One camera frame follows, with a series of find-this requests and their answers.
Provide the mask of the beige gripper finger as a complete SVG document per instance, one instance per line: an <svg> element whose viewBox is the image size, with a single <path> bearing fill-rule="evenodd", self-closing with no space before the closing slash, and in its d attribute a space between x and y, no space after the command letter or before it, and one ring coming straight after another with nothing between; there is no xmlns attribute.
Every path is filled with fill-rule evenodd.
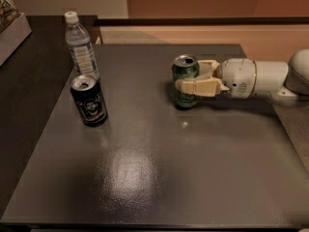
<svg viewBox="0 0 309 232"><path fill-rule="evenodd" d="M178 79L175 87L183 93L200 97L215 97L230 90L221 79L216 77Z"/></svg>
<svg viewBox="0 0 309 232"><path fill-rule="evenodd" d="M199 79L216 78L216 70L219 63L215 60L199 60Z"/></svg>

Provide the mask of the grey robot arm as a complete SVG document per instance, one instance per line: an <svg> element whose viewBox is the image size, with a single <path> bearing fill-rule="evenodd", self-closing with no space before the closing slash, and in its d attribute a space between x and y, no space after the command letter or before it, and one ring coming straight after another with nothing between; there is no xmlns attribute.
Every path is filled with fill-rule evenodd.
<svg viewBox="0 0 309 232"><path fill-rule="evenodd" d="M302 49L288 63L231 58L222 63L199 60L196 77L181 77L175 87L188 95L246 100L259 97L276 102L308 101L309 52Z"/></svg>

